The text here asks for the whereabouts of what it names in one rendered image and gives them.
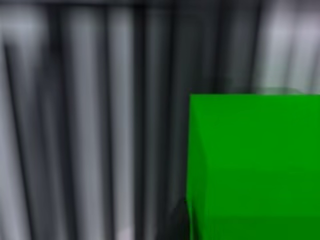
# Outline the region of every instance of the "green box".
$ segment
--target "green box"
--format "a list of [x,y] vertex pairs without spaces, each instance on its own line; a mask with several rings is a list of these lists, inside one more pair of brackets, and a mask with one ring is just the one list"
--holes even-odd
[[320,240],[320,96],[191,95],[192,240]]

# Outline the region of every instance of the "blurry background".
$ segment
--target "blurry background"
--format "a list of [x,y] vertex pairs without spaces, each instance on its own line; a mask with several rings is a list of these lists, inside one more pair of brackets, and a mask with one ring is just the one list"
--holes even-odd
[[192,93],[320,93],[309,0],[2,0],[0,240],[153,240]]

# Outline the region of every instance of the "green object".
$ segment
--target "green object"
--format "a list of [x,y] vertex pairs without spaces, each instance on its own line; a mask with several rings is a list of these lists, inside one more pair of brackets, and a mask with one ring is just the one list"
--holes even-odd
[[320,240],[320,96],[191,95],[192,240]]

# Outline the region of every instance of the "green cube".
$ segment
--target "green cube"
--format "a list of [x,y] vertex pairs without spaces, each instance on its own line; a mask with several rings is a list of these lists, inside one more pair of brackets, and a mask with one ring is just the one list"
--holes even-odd
[[192,240],[320,240],[320,96],[191,95]]

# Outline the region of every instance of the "green box side face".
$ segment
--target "green box side face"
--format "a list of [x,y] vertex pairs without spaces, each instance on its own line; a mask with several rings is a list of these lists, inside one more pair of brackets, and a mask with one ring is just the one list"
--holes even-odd
[[320,239],[319,96],[190,102],[187,201],[198,204],[199,239]]

